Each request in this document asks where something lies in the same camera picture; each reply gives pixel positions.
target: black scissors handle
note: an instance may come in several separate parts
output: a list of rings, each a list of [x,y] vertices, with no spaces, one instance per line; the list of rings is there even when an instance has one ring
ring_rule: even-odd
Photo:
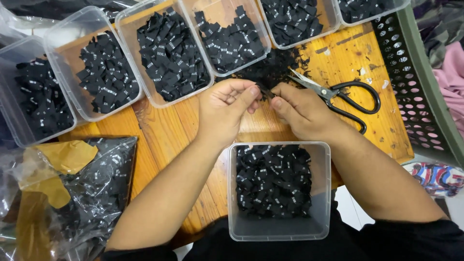
[[[346,95],[345,93],[343,93],[341,91],[339,91],[337,93],[337,96],[340,97],[341,99],[343,99],[344,101],[346,101],[349,105],[353,106],[358,111],[361,111],[362,113],[365,113],[365,114],[375,114],[380,110],[380,97],[379,97],[379,94],[374,90],[374,88],[372,88],[370,85],[368,85],[366,83],[358,82],[358,81],[351,81],[351,82],[337,84],[335,86],[332,86],[330,89],[333,90],[333,91],[338,91],[338,90],[341,90],[341,89],[343,89],[345,87],[351,87],[351,86],[361,87],[361,88],[367,90],[372,95],[372,98],[374,99],[374,108],[372,110],[368,110],[368,109],[362,107],[361,105],[357,104],[350,97],[348,97],[348,95]]]
[[[349,113],[349,112],[346,112],[346,111],[342,111],[341,109],[333,106],[331,103],[330,103],[330,100],[328,101],[325,101],[325,103],[327,104],[327,107],[329,109],[331,109],[331,111],[335,112],[335,113],[338,113],[340,115],[343,115],[345,117],[347,117],[348,119],[351,119],[351,120],[354,120],[355,122],[357,122],[360,126],[361,126],[361,129],[359,130],[359,133],[360,134],[363,134],[366,133],[366,130],[367,130],[367,126],[366,126],[366,123],[363,122],[360,118],[356,117],[355,115]]]

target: perforated basket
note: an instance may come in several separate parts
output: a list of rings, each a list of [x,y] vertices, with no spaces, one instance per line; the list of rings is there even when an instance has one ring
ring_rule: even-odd
[[[432,73],[411,5],[372,21],[415,153],[464,166],[464,141]]]

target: clear plastic container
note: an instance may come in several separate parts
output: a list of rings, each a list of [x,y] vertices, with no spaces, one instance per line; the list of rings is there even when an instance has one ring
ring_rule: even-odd
[[[227,73],[218,72],[214,66],[212,66],[211,59],[207,56],[207,61],[213,68],[214,75],[217,77],[225,77],[233,74],[234,72],[240,71],[245,67],[248,67],[262,59],[266,58],[267,54],[271,51],[271,42],[269,41],[269,35],[266,32],[266,29],[261,18],[261,14],[258,11],[258,7],[254,0],[179,0],[183,3],[184,12],[188,14],[188,23],[194,28],[193,31],[196,33],[195,39],[206,52],[205,45],[203,41],[200,40],[199,27],[195,21],[195,12],[203,11],[205,14],[205,19],[209,23],[218,22],[222,27],[227,27],[233,23],[233,19],[237,16],[235,9],[238,6],[243,6],[243,9],[246,11],[246,15],[253,22],[253,25],[256,28],[256,32],[261,39],[264,47],[264,54],[261,57],[256,58],[255,60],[240,66],[234,70],[231,70]]]
[[[398,10],[401,10],[401,9],[405,8],[407,5],[409,5],[411,3],[411,0],[391,0],[391,1],[393,2],[393,8],[392,9],[386,10],[385,12],[383,12],[381,14],[368,17],[366,19],[357,21],[357,22],[352,23],[352,24],[347,23],[347,22],[345,22],[345,20],[343,20],[342,12],[340,11],[338,1],[336,1],[336,6],[337,6],[337,9],[338,9],[338,13],[339,13],[339,16],[340,16],[340,20],[342,21],[343,27],[347,27],[347,26],[357,26],[357,25],[363,24],[365,22],[369,22],[371,20],[377,19],[379,17],[386,16],[389,13],[394,13],[394,12],[396,12]]]
[[[236,163],[237,146],[299,144],[311,155],[312,173],[311,218],[253,219],[243,215],[237,206]],[[330,222],[330,148],[325,142],[253,142],[235,143],[228,150],[227,205],[229,208],[229,234],[235,241],[293,241],[319,240],[329,233]]]
[[[134,5],[133,7],[127,8],[126,10],[120,12],[115,19],[116,29],[119,32],[121,41],[123,42],[122,49],[124,50],[124,53],[126,53],[127,59],[129,59],[131,63],[133,63],[138,68],[139,72],[141,72],[141,78],[143,79],[143,81],[141,82],[141,86],[144,89],[150,103],[155,108],[165,108],[175,103],[178,103],[182,100],[190,98],[193,95],[198,94],[201,91],[206,90],[214,84],[214,75],[211,69],[211,65],[205,62],[206,69],[208,70],[211,78],[209,84],[206,87],[196,90],[177,100],[167,102],[156,91],[155,83],[145,72],[145,67],[142,65],[142,57],[139,53],[140,45],[137,41],[137,29],[145,25],[147,20],[151,16],[153,16],[155,12],[162,14],[166,11],[168,7],[172,7],[178,14],[180,14],[184,18],[185,22],[189,24],[192,35],[195,38],[195,42],[199,47],[201,56],[203,57],[204,61],[207,61],[205,59],[205,51],[201,48],[201,45],[199,45],[200,40],[198,39],[198,37],[196,37],[197,34],[195,34],[192,25],[189,23],[188,19],[184,15],[184,8],[181,8],[181,5],[182,4],[180,3],[180,1],[176,0],[145,0]]]
[[[40,144],[67,133],[77,126],[78,121],[83,121],[81,117],[76,117],[72,103],[66,96],[63,86],[60,85],[61,91],[65,94],[64,98],[74,118],[74,125],[43,139],[37,139],[34,136],[28,124],[28,120],[26,119],[27,115],[22,112],[19,105],[24,101],[21,99],[25,99],[25,96],[19,90],[14,78],[19,76],[18,69],[16,69],[18,63],[30,62],[36,58],[43,57],[44,54],[45,50],[42,38],[35,35],[26,37],[0,50],[0,110],[3,113],[3,117],[11,131],[14,141],[22,148]]]
[[[91,102],[94,97],[79,86],[81,81],[76,76],[76,73],[85,68],[84,62],[79,58],[81,49],[88,45],[92,37],[96,37],[99,33],[107,30],[111,30],[114,33],[122,51],[127,57],[123,43],[120,41],[105,13],[94,6],[85,7],[75,12],[63,21],[55,24],[44,35],[45,52],[58,82],[66,90],[79,114],[90,122],[97,122],[118,113],[144,95],[142,88],[140,88],[139,94],[135,99],[110,113],[103,114],[93,111]],[[131,59],[128,58],[128,61],[135,74],[135,78],[139,82],[139,85],[141,85],[142,77],[140,76],[140,72]]]
[[[320,14],[319,22],[324,25],[322,28],[322,32],[314,37],[299,41],[297,43],[291,44],[289,46],[281,46],[277,44],[276,40],[274,39],[274,35],[271,31],[271,26],[269,26],[269,21],[266,18],[266,14],[264,13],[263,4],[260,0],[257,0],[259,4],[259,9],[261,10],[261,14],[263,15],[264,22],[266,23],[267,31],[271,36],[272,44],[277,47],[277,49],[286,50],[293,48],[298,45],[302,45],[314,39],[320,38],[322,36],[329,35],[331,33],[335,33],[338,28],[340,27],[341,19],[340,19],[340,9],[338,8],[338,1],[337,0],[319,0],[317,1],[317,14]]]

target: person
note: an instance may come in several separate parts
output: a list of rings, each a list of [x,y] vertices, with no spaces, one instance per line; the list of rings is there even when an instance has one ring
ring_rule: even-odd
[[[237,242],[226,219],[209,226],[184,260],[464,260],[464,232],[391,157],[331,112],[310,89],[280,83],[270,107],[301,140],[324,141],[347,189],[375,220],[360,231],[332,202],[329,234],[313,241]],[[249,80],[227,79],[200,95],[196,138],[128,205],[103,261],[177,260],[166,245],[192,209],[240,119],[262,97]]]

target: wooden surface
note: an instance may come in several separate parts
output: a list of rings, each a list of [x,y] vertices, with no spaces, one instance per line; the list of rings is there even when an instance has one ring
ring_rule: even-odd
[[[379,113],[359,113],[340,99],[333,99],[334,105],[365,121],[365,137],[397,162],[402,163],[413,158],[414,154],[370,23],[345,28],[314,40],[306,44],[306,49],[301,50],[301,54],[303,60],[310,58],[310,62],[304,66],[309,76],[325,87],[355,78],[366,83],[372,81],[370,84],[381,99]],[[354,87],[349,93],[357,103],[367,108],[373,107],[374,102],[366,91]],[[77,127],[61,136],[60,140],[90,136],[138,136],[140,140],[131,195],[134,198],[193,140],[198,129],[198,103],[198,98],[192,97],[165,109],[155,109],[144,98],[132,108],[126,108],[100,122]],[[297,140],[290,127],[280,123],[275,113],[268,109],[268,102],[261,102],[260,105],[261,108],[254,115],[245,113],[238,142]],[[223,153],[192,211],[173,239],[173,246],[194,241],[198,238],[195,233],[213,220],[227,215],[226,168]],[[332,188],[341,184],[340,177],[333,173]]]

